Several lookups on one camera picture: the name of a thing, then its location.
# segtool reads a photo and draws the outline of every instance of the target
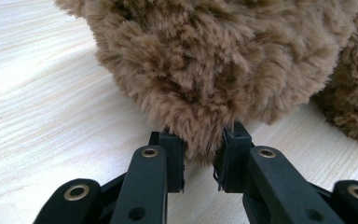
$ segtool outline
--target teddy bear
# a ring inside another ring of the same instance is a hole
[[[272,124],[316,99],[358,140],[358,0],[56,0],[147,121],[213,162],[235,121]]]

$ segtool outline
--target plush toy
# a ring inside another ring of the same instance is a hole
[[[56,0],[148,120],[210,163],[238,120],[270,124],[317,95],[358,140],[358,0]]]

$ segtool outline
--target black plastic part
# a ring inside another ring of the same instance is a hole
[[[166,203],[165,150],[156,146],[140,147],[132,156],[110,223],[166,223]]]
[[[234,132],[224,130],[223,145],[213,163],[214,178],[219,184],[219,190],[226,193],[243,193],[245,188],[243,174],[249,150],[253,146],[252,136],[236,122]]]
[[[110,218],[115,212],[118,195],[121,191],[121,187],[123,186],[125,177],[126,174],[120,175],[101,187],[103,198],[103,213],[100,217],[100,224],[109,223]]]
[[[67,194],[71,201],[65,199],[65,192],[71,192]],[[76,197],[82,194],[85,195],[83,198]],[[98,223],[102,211],[100,185],[90,179],[75,179],[63,184],[51,195],[34,223]]]
[[[167,154],[168,192],[182,191],[185,187],[185,142],[173,134],[152,132],[149,146],[163,147]]]
[[[358,181],[338,181],[334,186],[331,202],[346,223],[358,224]]]
[[[253,147],[247,169],[270,211],[271,223],[343,223],[279,150]]]

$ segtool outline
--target wood grain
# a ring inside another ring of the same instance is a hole
[[[98,65],[84,20],[49,0],[0,0],[0,223],[32,223],[61,184],[104,184],[124,173],[153,127]],[[358,180],[358,143],[304,105],[280,122],[246,128],[280,149],[310,182]],[[169,223],[248,223],[240,194],[217,191],[211,167],[186,166],[169,196]]]

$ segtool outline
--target wooden table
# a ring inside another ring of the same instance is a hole
[[[32,223],[61,184],[101,185],[126,172],[153,127],[98,65],[84,20],[51,0],[0,0],[0,223]],[[246,125],[310,182],[358,180],[358,143],[314,104],[280,122]],[[240,194],[217,191],[212,167],[186,166],[186,191],[169,196],[169,223],[247,223]]]

